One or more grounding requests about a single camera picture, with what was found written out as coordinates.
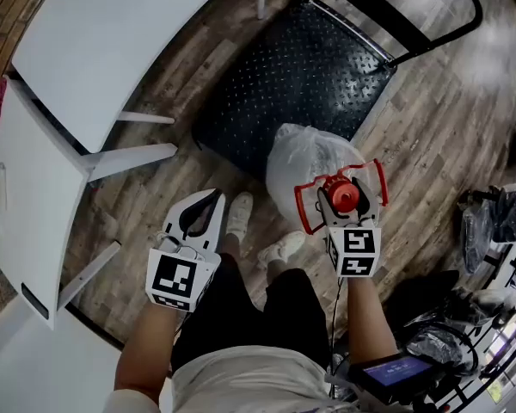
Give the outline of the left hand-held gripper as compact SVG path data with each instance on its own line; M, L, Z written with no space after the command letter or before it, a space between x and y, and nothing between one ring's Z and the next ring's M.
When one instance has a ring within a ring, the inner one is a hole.
M145 291L151 303L188 313L196 310L221 263L212 251L218 247L225 203L225 195L210 188L169 209L163 223L167 237L148 258Z

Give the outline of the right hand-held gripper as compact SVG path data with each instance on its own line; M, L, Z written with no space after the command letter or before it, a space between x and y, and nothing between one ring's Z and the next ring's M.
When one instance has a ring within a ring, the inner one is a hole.
M327 191L317 190L318 205L326 225L326 252L341 278L372 277L381 251L381 228L377 226L377 196L357 177L353 184L359 192L359 221L341 219Z

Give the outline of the clear water jug red cap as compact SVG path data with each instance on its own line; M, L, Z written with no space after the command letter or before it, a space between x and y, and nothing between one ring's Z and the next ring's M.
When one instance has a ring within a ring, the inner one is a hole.
M277 132L267 160L267 191L280 214L305 233L313 235L326 227L318 205L320 187L341 219L359 221L354 177L377 196L378 225L388 189L377 159L366 161L346 139L311 126L286 123Z

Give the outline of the black platform trolley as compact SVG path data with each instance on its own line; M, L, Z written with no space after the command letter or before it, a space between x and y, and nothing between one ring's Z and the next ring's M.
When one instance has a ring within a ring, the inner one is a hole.
M215 84L192 128L196 145L215 151L257 180L285 123L350 139L397 67L480 26L473 19L430 39L386 0L345 0L404 47L399 57L321 0L290 0L246 45Z

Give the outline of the person's left forearm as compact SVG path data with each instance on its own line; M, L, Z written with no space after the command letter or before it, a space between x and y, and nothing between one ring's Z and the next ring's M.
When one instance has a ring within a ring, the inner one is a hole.
M192 360L183 337L176 337L177 311L147 303L118 361L107 409L114 413L157 413L169 373Z

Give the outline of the person's right forearm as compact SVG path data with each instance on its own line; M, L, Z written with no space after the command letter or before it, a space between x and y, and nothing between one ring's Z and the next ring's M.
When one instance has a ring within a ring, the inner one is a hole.
M348 350L353 364L398 353L395 337L371 278L347 279L347 321Z

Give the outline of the person's white left shoe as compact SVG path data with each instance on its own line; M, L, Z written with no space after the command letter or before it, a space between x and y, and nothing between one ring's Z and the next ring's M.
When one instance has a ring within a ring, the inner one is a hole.
M249 192L240 193L230 204L225 230L227 234L235 236L239 243L246 236L253 204L254 198Z

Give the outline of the person's black shorts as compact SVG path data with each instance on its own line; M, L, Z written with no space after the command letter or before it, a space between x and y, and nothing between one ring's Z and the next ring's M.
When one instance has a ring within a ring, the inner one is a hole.
M255 307L235 259L221 255L204 297L181 328L171 356L175 372L212 352L239 346L286 348L322 368L331 353L326 316L307 274L291 268L267 287L262 310Z

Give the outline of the plastic-wrapped black office chair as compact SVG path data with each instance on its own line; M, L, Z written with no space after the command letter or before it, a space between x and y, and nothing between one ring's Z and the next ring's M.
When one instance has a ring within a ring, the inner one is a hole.
M401 350L424 357L459 377L477 376L481 363L466 325L478 320L472 293L462 287L446 294L395 291L384 313Z
M516 184L489 191L468 190L458 199L464 268L474 274L491 243L516 243Z

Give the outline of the person's white shirt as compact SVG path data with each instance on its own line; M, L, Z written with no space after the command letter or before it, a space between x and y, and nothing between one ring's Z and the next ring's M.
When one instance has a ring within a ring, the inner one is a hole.
M359 413L328 396L324 376L310 358L286 348L225 348L173 374L172 413Z

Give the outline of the white rectangular table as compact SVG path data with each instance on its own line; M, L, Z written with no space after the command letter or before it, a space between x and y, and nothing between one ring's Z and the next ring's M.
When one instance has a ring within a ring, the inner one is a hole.
M50 329L15 297L0 312L0 413L101 413L119 357L69 311Z
M104 146L133 91L209 0L44 0L12 64L89 152Z
M37 109L22 84L0 86L0 269L50 329L58 312L120 250L113 241L65 288L65 252L88 183L177 152L171 143L81 155Z

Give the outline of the black screen device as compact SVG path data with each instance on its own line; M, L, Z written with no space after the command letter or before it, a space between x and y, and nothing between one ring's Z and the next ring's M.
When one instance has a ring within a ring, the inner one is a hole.
M423 401L443 377L433 360L411 354L394 354L374 361L352 364L348 379L386 405L411 405Z

